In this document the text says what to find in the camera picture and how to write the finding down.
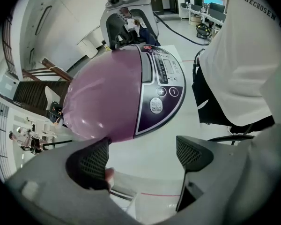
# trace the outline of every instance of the control panel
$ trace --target control panel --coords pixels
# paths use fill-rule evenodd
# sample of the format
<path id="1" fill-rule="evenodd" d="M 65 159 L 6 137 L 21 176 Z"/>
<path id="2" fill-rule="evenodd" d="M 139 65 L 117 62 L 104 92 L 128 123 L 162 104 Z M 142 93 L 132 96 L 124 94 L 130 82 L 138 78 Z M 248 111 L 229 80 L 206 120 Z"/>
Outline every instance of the control panel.
<path id="1" fill-rule="evenodd" d="M 135 131 L 139 136 L 173 118 L 183 103 L 186 82 L 181 66 L 169 52 L 151 45 L 135 46 L 140 51 L 143 74 Z"/>

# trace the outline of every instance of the computer monitor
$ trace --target computer monitor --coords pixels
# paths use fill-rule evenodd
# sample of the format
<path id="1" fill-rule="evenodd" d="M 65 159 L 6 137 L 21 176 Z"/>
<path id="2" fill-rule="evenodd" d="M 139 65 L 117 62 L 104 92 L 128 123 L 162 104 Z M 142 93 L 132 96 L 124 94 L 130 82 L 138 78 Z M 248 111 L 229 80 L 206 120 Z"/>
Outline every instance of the computer monitor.
<path id="1" fill-rule="evenodd" d="M 211 2 L 224 5 L 224 1 L 222 1 L 222 0 L 204 0 L 204 3 L 207 3 L 207 4 L 209 4 Z"/>
<path id="2" fill-rule="evenodd" d="M 191 3 L 191 0 L 184 0 L 185 3 Z"/>
<path id="3" fill-rule="evenodd" d="M 195 5 L 203 6 L 203 0 L 195 0 Z"/>
<path id="4" fill-rule="evenodd" d="M 211 2 L 210 5 L 209 5 L 209 9 L 213 9 L 213 10 L 218 11 L 220 13 L 224 13 L 225 6 Z"/>

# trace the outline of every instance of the white t-shirt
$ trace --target white t-shirt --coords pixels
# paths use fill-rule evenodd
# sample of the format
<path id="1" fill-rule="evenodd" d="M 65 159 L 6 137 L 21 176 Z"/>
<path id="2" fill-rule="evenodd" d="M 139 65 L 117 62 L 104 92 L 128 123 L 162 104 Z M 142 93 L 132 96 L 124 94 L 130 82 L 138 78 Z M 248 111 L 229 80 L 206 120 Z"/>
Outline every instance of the white t-shirt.
<path id="1" fill-rule="evenodd" d="M 281 64 L 281 24 L 265 0 L 229 0 L 221 31 L 200 57 L 203 75 L 233 124 L 271 115 L 259 89 Z"/>

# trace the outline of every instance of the red line on floor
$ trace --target red line on floor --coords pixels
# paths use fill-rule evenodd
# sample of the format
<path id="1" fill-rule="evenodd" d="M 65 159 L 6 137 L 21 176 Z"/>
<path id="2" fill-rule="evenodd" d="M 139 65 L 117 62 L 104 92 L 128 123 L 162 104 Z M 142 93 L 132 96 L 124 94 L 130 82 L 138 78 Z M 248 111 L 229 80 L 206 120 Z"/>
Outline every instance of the red line on floor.
<path id="1" fill-rule="evenodd" d="M 143 195 L 148 196 L 158 196 L 158 197 L 180 197 L 180 195 L 158 195 L 158 194 L 149 194 L 149 193 L 141 193 Z"/>

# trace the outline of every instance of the button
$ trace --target button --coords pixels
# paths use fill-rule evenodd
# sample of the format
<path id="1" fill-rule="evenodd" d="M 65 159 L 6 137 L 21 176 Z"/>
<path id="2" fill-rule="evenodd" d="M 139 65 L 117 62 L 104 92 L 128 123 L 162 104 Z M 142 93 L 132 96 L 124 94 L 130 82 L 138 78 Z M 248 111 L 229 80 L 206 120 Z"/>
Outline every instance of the button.
<path id="1" fill-rule="evenodd" d="M 179 95 L 179 91 L 177 88 L 170 88 L 169 93 L 172 97 L 177 97 Z"/>
<path id="2" fill-rule="evenodd" d="M 150 109 L 154 114 L 159 114 L 163 111 L 163 102 L 159 98 L 155 97 L 150 101 Z"/>
<path id="3" fill-rule="evenodd" d="M 163 97 L 164 95 L 166 95 L 167 90 L 164 88 L 158 88 L 158 89 L 156 89 L 156 93 L 157 93 L 157 95 Z"/>

